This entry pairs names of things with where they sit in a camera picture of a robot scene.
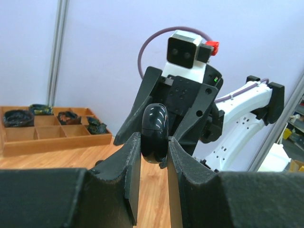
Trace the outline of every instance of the white backdrop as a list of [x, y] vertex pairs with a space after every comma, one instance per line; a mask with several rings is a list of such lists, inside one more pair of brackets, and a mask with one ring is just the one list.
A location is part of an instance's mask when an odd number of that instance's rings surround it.
[[[136, 58], [142, 43], [170, 26], [200, 29], [220, 42], [211, 65], [224, 77], [219, 95], [241, 87], [248, 75], [286, 86], [288, 100], [304, 68], [304, 1], [70, 1], [56, 105], [88, 106], [115, 134], [141, 83]], [[163, 68], [171, 34], [154, 40], [143, 68]], [[230, 169], [246, 170], [270, 127], [247, 144]], [[214, 144], [200, 143], [196, 156]]]
[[55, 0], [0, 6], [0, 105], [45, 103], [56, 21]]

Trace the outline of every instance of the wooden compartment box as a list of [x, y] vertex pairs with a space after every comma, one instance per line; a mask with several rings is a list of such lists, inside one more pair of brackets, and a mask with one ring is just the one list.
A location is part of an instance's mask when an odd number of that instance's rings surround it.
[[[92, 135], [87, 117], [96, 117], [89, 108], [54, 107], [54, 115], [35, 115], [33, 127], [4, 127], [3, 115], [9, 110], [28, 110], [26, 106], [0, 107], [0, 150], [4, 157], [43, 153], [111, 143], [112, 134]], [[72, 111], [81, 116], [80, 125], [61, 125], [59, 112]]]

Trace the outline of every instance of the red connector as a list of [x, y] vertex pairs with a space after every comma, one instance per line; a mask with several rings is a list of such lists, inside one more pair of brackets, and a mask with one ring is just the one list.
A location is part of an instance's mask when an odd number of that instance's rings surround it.
[[213, 51], [212, 51], [211, 55], [215, 56], [217, 54], [218, 50], [219, 50], [218, 49], [219, 48], [219, 42], [217, 42], [217, 41], [207, 41], [205, 44], [213, 47]]

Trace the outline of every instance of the cable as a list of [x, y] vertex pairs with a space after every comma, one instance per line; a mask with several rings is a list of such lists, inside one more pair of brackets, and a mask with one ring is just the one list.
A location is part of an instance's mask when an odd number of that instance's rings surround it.
[[142, 57], [143, 57], [143, 51], [146, 49], [146, 47], [148, 46], [148, 44], [154, 40], [156, 37], [160, 36], [161, 34], [164, 34], [166, 32], [172, 32], [175, 30], [183, 30], [186, 32], [193, 32], [195, 34], [200, 35], [201, 37], [203, 37], [206, 41], [211, 41], [212, 39], [204, 32], [197, 30], [197, 29], [193, 29], [190, 27], [185, 27], [185, 26], [175, 26], [175, 27], [169, 27], [169, 28], [164, 28], [156, 33], [154, 33], [152, 36], [150, 36], [142, 45], [139, 53], [138, 53], [138, 57], [137, 57], [137, 67], [138, 67], [138, 72], [139, 75], [141, 76], [141, 78], [143, 79], [143, 69], [142, 69]]
[[[268, 78], [264, 78], [264, 79], [262, 79], [262, 80], [259, 81], [259, 82], [260, 82], [260, 83], [266, 82], [266, 84], [268, 84], [268, 83], [269, 83], [269, 79], [268, 79]], [[252, 84], [251, 86], [248, 86], [248, 87], [246, 87], [246, 88], [244, 88], [244, 89], [242, 89], [242, 90], [240, 90], [240, 91], [234, 93], [233, 95], [228, 95], [228, 96], [225, 96], [225, 97], [216, 99], [214, 102], [215, 102], [215, 103], [219, 103], [219, 102], [223, 102], [223, 101], [227, 101], [227, 100], [229, 100], [229, 99], [232, 99], [233, 97], [236, 97], [236, 96], [238, 96], [238, 95], [241, 95], [241, 94], [243, 94], [243, 93], [249, 91], [250, 89], [253, 89], [254, 87], [257, 87], [260, 83], [254, 83], [254, 84]]]

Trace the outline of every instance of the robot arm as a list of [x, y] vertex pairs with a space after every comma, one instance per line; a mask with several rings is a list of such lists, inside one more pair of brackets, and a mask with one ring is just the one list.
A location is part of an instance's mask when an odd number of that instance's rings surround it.
[[231, 94], [237, 94], [254, 84], [257, 86], [239, 96], [231, 95], [228, 100], [224, 99], [227, 96], [218, 99], [217, 107], [225, 113], [223, 131], [229, 127], [230, 131], [209, 156], [202, 158], [203, 163], [212, 170], [228, 170], [247, 142], [264, 126], [274, 123], [283, 111], [283, 86], [276, 83], [267, 85], [261, 83], [259, 78], [248, 77], [247, 80], [242, 88]]

